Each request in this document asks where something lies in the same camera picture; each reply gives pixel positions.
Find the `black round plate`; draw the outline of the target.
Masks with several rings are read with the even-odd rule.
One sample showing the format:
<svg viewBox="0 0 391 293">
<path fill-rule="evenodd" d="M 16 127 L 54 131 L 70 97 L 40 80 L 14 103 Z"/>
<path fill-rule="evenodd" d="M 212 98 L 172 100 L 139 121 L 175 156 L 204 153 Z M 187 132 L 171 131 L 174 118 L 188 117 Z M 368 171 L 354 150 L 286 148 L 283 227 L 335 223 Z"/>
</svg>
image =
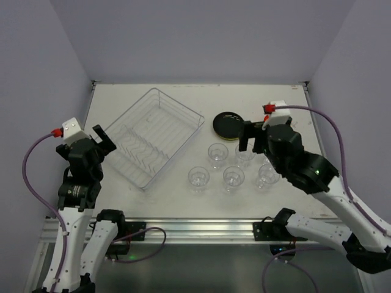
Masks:
<svg viewBox="0 0 391 293">
<path fill-rule="evenodd" d="M 239 137 L 243 118 L 234 112 L 221 112 L 213 119 L 214 132 L 222 137 Z"/>
</svg>

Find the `green round plate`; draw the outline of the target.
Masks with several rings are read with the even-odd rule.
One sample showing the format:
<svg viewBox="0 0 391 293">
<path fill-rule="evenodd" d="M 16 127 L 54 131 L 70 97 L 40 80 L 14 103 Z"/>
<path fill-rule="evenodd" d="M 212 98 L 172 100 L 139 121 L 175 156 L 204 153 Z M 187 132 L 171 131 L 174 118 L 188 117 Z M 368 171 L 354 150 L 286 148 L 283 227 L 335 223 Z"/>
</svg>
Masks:
<svg viewBox="0 0 391 293">
<path fill-rule="evenodd" d="M 222 136 L 219 136 L 217 135 L 217 137 L 223 141 L 226 141 L 226 142 L 234 142 L 234 141 L 239 141 L 239 137 L 234 137 L 234 138 L 229 138 L 229 137 L 222 137 Z"/>
</svg>

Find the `clear glass cup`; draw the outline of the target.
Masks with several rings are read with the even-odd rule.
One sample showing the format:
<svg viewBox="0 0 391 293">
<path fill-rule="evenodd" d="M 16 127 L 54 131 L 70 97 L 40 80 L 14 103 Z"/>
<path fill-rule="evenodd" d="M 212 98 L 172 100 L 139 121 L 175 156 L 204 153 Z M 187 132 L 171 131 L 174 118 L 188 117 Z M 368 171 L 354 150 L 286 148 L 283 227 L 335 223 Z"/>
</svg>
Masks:
<svg viewBox="0 0 391 293">
<path fill-rule="evenodd" d="M 228 158 L 228 148 L 223 143 L 214 143 L 208 148 L 208 159 L 213 169 L 223 167 Z"/>
<path fill-rule="evenodd" d="M 195 194 L 206 191 L 209 181 L 210 173 L 204 167 L 193 167 L 188 172 L 188 183 Z"/>
<path fill-rule="evenodd" d="M 255 157 L 253 152 L 253 144 L 248 143 L 246 151 L 240 151 L 239 145 L 235 148 L 235 164 L 239 168 L 246 168 L 250 165 Z"/>
<path fill-rule="evenodd" d="M 264 164 L 258 170 L 258 177 L 256 179 L 256 187 L 260 190 L 269 189 L 280 179 L 278 174 L 271 164 Z"/>
<path fill-rule="evenodd" d="M 224 170 L 222 178 L 225 190 L 227 192 L 233 192 L 243 184 L 245 174 L 241 168 L 237 166 L 229 166 Z"/>
</svg>

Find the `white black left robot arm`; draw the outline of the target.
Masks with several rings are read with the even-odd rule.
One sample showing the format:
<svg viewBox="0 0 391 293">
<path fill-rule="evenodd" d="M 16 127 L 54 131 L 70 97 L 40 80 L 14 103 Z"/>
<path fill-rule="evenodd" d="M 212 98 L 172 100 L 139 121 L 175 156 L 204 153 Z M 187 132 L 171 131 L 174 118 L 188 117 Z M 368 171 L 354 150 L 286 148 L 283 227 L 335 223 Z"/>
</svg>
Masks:
<svg viewBox="0 0 391 293">
<path fill-rule="evenodd" d="M 106 252 L 124 231 L 123 211 L 104 209 L 97 215 L 90 239 L 86 239 L 101 190 L 101 164 L 116 149 L 100 125 L 92 129 L 100 142 L 86 134 L 76 122 L 67 122 L 51 132 L 51 136 L 61 136 L 64 140 L 56 147 L 56 152 L 68 162 L 68 167 L 53 209 L 59 221 L 53 256 L 37 292 L 95 292 L 95 277 Z"/>
</svg>

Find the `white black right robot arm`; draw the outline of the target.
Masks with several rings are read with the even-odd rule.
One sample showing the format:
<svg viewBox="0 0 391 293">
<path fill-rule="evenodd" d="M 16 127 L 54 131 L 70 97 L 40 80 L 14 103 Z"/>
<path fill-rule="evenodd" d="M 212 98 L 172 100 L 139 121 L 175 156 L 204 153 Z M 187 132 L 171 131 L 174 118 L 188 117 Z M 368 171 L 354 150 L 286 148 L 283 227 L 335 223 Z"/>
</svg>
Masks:
<svg viewBox="0 0 391 293">
<path fill-rule="evenodd" d="M 390 225 L 344 187 L 338 170 L 325 157 L 304 149 L 301 135 L 290 123 L 267 126 L 245 121 L 239 132 L 240 151 L 247 150 L 249 139 L 254 140 L 254 153 L 264 154 L 281 177 L 322 202 L 344 224 L 338 227 L 283 208 L 269 232 L 278 238 L 303 238 L 333 248 L 366 273 L 390 269 Z"/>
</svg>

